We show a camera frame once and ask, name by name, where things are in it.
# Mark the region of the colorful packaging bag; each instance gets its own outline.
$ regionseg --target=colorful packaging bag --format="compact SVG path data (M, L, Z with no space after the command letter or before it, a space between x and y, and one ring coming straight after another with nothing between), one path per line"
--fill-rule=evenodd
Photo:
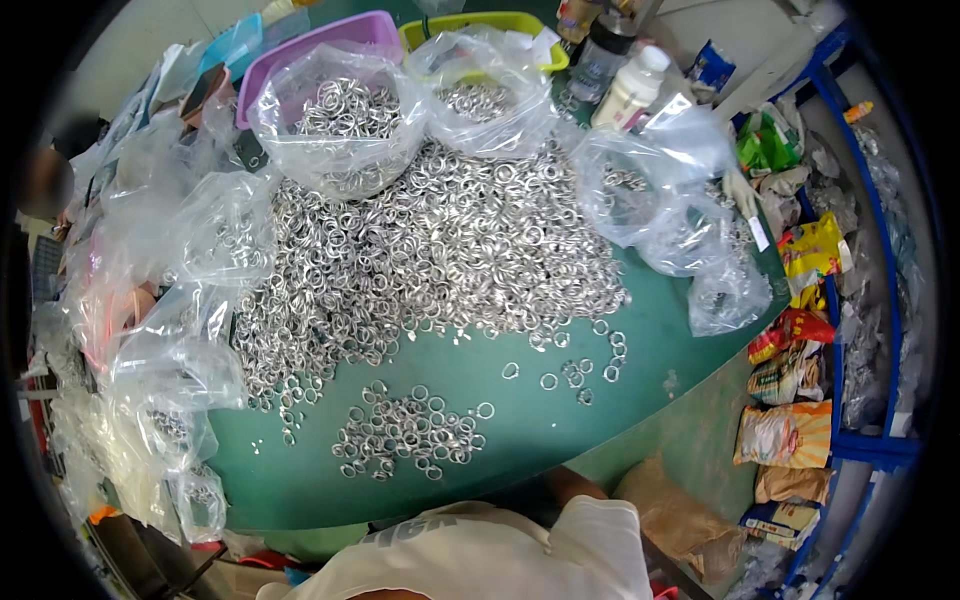
M748 406L740 416L733 463L823 468L830 451L833 402L797 402L768 411Z

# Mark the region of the green workbench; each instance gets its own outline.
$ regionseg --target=green workbench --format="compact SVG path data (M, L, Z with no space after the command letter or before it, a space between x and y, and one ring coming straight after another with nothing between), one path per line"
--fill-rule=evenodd
M330 0L311 10L311 21L318 26L380 8L379 4ZM544 10L545 4L551 5L550 12ZM536 5L534 10L522 6L513 10L533 12L554 24L555 3ZM494 2L467 5L467 10L494 9L504 7ZM397 24L420 16L409 0L392 3L389 10ZM691 279L655 273L632 249L615 249L614 256L625 265L623 283L633 295L631 305L607 316L612 330L626 334L629 348L627 365L616 383L601 375L611 348L606 337L592 333L588 320L574 320L566 328L567 348L549 347L544 352L531 348L525 334L489 340L473 327L466 331L469 339L456 336L451 328L443 338L435 333L418 334L414 342L401 337L392 363L378 367L341 363L335 380L324 384L320 402L297 406L305 420L294 430L294 447L282 442L283 424L276 408L269 414L210 412L220 448L208 462L223 479L230 503L227 527L243 532L308 529L411 515L537 475L623 433L685 394L743 349L789 301L780 258L771 246L756 257L774 290L767 314L734 333L695 339L687 325ZM559 375L566 360L582 358L594 363L584 386L594 392L591 406L579 404L576 390L562 377L556 390L540 387L542 374ZM520 375L505 380L501 371L511 361L519 365ZM430 395L446 400L446 410L461 415L491 402L495 416L477 426L477 433L487 438L485 448L474 452L468 465L438 462L444 470L440 481L427 480L412 459L397 459L396 475L386 482L374 481L369 474L347 479L339 470L344 459L334 457L330 448L351 406L370 414L361 390L375 379L389 386L390 397L425 385Z

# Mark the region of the pink container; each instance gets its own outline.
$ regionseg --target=pink container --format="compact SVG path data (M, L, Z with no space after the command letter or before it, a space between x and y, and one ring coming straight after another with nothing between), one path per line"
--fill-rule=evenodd
M277 46L253 61L247 69L247 74L244 75L243 83L240 85L240 95L237 97L237 129L250 128L250 123L247 122L247 109L256 102L256 97L260 95L260 90L267 81L267 75L271 69L282 68L306 55L319 44L335 39L395 46L399 49L396 53L397 64L403 60L400 35L396 32L393 18L386 11L361 12L319 27Z

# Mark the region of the person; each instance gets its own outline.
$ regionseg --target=person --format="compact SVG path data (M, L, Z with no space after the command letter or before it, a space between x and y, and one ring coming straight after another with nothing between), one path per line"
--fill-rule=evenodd
M634 505L566 467L543 479L560 508L549 531L459 502L371 533L296 588L268 584L257 600L652 600Z

